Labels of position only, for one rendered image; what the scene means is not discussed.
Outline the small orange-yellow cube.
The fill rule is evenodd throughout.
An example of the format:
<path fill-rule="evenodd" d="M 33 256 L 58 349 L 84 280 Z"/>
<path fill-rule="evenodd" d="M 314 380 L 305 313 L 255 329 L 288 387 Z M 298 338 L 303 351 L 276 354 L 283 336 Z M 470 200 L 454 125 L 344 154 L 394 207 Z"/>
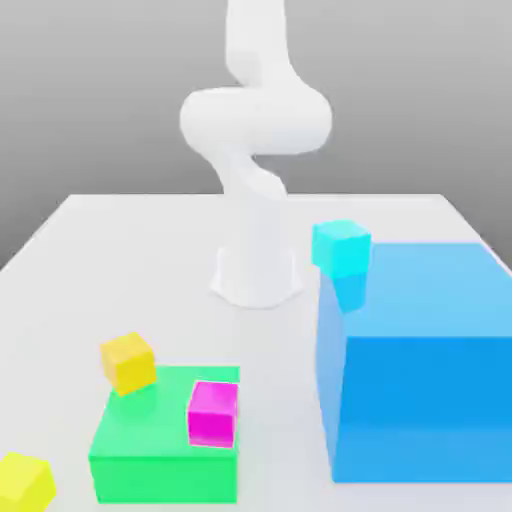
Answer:
<path fill-rule="evenodd" d="M 156 366 L 151 346 L 132 332 L 100 346 L 105 377 L 119 396 L 141 390 L 156 382 Z"/>

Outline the small cyan cube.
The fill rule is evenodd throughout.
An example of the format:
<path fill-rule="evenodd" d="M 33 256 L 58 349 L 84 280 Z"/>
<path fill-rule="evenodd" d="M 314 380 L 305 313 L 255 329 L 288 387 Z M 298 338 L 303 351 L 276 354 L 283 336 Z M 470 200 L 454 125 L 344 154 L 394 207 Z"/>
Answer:
<path fill-rule="evenodd" d="M 313 225 L 311 261 L 333 289 L 343 313 L 358 310 L 365 302 L 371 251 L 371 233 L 353 220 Z"/>

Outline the small magenta cube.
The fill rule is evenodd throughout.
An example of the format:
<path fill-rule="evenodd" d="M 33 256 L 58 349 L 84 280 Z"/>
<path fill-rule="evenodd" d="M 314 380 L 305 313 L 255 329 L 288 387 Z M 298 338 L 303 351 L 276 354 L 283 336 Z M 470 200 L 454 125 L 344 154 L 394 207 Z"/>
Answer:
<path fill-rule="evenodd" d="M 231 449 L 238 422 L 237 383 L 196 381 L 186 410 L 188 440 L 194 446 Z"/>

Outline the large green box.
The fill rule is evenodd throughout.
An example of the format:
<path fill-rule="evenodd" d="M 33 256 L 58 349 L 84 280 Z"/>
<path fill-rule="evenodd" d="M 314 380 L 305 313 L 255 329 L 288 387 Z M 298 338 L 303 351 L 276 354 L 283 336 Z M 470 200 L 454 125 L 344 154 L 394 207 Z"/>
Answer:
<path fill-rule="evenodd" d="M 101 504 L 233 504 L 238 448 L 192 446 L 186 408 L 197 381 L 237 383 L 237 366 L 156 367 L 154 384 L 112 391 L 88 460 Z"/>

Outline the large blue box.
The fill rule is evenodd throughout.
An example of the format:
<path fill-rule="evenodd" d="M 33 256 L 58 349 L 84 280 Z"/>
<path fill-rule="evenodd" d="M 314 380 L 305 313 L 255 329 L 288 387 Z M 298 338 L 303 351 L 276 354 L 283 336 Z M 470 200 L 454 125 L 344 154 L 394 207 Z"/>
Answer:
<path fill-rule="evenodd" d="M 378 244 L 319 287 L 337 483 L 512 483 L 512 275 L 477 243 Z"/>

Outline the small lemon yellow cube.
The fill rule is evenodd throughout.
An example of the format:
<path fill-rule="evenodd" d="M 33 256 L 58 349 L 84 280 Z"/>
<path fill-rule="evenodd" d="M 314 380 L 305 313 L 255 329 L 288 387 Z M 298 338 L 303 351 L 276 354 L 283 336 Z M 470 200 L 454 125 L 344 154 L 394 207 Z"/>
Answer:
<path fill-rule="evenodd" d="M 55 496 L 48 461 L 15 452 L 0 460 L 0 512 L 45 512 Z"/>

